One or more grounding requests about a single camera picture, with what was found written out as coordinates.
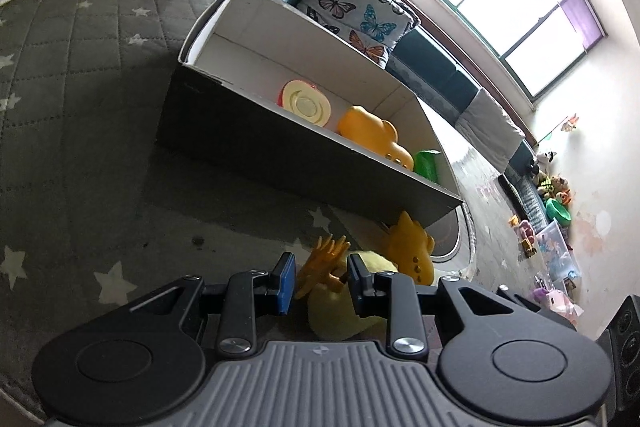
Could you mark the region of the small orange rubber toy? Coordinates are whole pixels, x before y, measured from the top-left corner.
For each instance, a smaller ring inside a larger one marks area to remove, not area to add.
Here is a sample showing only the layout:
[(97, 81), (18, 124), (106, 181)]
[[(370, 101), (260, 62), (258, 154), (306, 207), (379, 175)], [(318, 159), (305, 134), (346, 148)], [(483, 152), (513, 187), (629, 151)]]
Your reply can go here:
[(396, 265), (400, 273), (409, 275), (418, 285), (430, 286), (435, 280), (431, 258), (434, 248), (435, 239), (419, 221), (403, 211), (396, 225), (388, 229), (383, 255)]

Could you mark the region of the grey star quilted tablecloth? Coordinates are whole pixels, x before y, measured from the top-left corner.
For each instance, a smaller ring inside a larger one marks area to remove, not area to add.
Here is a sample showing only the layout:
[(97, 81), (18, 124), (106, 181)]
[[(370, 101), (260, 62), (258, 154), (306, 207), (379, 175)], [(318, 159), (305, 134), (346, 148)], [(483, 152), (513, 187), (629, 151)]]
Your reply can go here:
[(215, 0), (1, 8), (1, 395), (42, 421), (30, 368), (54, 336), (186, 274), (223, 282), (324, 234), (383, 225), (204, 165), (155, 135), (186, 34)]

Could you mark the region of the blue sofa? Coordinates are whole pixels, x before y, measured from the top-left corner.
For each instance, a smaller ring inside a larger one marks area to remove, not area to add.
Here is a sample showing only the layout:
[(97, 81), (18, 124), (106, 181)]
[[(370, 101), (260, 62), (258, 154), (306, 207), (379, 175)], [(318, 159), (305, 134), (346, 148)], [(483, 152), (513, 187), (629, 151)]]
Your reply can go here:
[[(385, 68), (451, 126), (480, 90), (454, 54), (419, 24), (399, 40)], [(503, 174), (524, 197), (521, 188), (533, 191), (538, 173), (534, 151), (524, 139)]]

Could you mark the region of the large orange rubber toy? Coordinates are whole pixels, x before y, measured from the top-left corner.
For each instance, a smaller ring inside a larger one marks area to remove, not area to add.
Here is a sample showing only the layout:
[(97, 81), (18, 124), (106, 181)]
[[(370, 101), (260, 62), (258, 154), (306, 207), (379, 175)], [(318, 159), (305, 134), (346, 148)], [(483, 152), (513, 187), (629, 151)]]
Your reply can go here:
[(337, 123), (337, 133), (399, 167), (413, 170), (413, 157), (398, 143), (395, 126), (362, 106), (352, 106), (343, 115)]

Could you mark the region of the butterfly print pillow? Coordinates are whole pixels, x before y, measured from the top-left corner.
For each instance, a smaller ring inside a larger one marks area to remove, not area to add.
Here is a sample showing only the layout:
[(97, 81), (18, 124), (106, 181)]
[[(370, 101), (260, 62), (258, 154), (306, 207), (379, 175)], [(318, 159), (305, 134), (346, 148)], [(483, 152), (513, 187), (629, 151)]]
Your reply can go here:
[(297, 9), (381, 68), (419, 23), (401, 0), (300, 0)]

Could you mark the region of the white sofa cushion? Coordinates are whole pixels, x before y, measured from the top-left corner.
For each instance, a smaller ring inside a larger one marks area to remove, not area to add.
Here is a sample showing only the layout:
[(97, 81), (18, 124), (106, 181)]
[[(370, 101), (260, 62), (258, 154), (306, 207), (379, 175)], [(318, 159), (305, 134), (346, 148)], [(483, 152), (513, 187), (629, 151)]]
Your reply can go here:
[(501, 173), (525, 139), (524, 132), (484, 89), (477, 91), (454, 127)]

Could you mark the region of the yellow plush duck toy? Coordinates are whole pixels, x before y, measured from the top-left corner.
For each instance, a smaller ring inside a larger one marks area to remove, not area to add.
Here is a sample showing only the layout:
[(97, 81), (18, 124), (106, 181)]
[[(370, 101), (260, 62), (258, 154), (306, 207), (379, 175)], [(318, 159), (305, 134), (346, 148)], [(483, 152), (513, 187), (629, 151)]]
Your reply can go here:
[(341, 281), (347, 271), (349, 248), (345, 236), (319, 236), (297, 272), (294, 298), (306, 301), (309, 326), (322, 340), (349, 340), (386, 324), (383, 317), (358, 317), (355, 312), (348, 284)]

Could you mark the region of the green toy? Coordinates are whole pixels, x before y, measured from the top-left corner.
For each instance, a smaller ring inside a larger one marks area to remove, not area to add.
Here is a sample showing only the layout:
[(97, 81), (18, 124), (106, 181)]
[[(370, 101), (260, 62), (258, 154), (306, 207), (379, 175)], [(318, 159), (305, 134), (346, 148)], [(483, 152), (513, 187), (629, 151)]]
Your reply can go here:
[(434, 183), (439, 182), (436, 159), (439, 158), (439, 150), (419, 150), (414, 155), (413, 171), (419, 176)]

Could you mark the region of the black induction cooktop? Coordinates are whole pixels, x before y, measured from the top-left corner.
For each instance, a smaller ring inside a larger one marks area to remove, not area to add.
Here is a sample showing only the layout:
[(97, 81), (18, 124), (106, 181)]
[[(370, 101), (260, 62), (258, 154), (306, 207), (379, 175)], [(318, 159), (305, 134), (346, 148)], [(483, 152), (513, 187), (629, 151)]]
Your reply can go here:
[(425, 231), (435, 239), (432, 259), (439, 270), (461, 270), (475, 253), (475, 229), (468, 206), (461, 204), (429, 225)]

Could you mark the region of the round yellow disc toy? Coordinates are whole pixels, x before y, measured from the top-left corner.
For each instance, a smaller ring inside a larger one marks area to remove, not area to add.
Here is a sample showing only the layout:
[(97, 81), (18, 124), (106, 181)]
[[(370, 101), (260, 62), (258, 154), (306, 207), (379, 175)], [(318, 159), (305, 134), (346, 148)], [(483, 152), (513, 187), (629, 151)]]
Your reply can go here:
[(329, 99), (314, 84), (301, 79), (285, 83), (278, 105), (319, 127), (329, 122), (332, 113)]

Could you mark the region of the black remote control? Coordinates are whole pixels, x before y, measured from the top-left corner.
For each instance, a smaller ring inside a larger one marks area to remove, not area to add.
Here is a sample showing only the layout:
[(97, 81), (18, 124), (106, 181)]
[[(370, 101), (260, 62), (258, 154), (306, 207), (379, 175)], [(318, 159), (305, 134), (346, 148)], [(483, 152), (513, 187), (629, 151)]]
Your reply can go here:
[(520, 199), (520, 195), (518, 195), (518, 191), (515, 190), (515, 187), (509, 182), (508, 179), (506, 179), (506, 176), (504, 174), (499, 174), (497, 181), (504, 195), (506, 195), (506, 199), (513, 207), (514, 213), (518, 216), (518, 219), (520, 219), (521, 221), (527, 220), (528, 216), (526, 210)]

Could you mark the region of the green bowl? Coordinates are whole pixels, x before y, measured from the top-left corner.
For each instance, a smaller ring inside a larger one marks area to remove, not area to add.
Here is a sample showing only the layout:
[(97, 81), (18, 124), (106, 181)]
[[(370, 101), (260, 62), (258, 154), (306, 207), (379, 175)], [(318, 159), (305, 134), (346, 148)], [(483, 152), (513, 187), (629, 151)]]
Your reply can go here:
[(550, 220), (558, 222), (561, 227), (568, 228), (572, 223), (572, 215), (558, 200), (549, 198), (544, 204), (544, 209), (546, 210), (547, 217)]

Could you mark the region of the dark cardboard box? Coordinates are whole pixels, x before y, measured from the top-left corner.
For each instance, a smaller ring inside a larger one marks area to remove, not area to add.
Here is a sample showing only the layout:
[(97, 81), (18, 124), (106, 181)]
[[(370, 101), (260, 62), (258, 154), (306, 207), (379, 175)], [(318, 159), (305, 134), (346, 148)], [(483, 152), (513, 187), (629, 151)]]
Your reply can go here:
[[(329, 99), (324, 127), (278, 105), (293, 79)], [(216, 0), (184, 40), (157, 139), (200, 166), (386, 225), (403, 211), (431, 225), (461, 204), (445, 156), (434, 183), (338, 134), (352, 106), (390, 121), (411, 153), (440, 147), (420, 98), (302, 12), (280, 0)]]

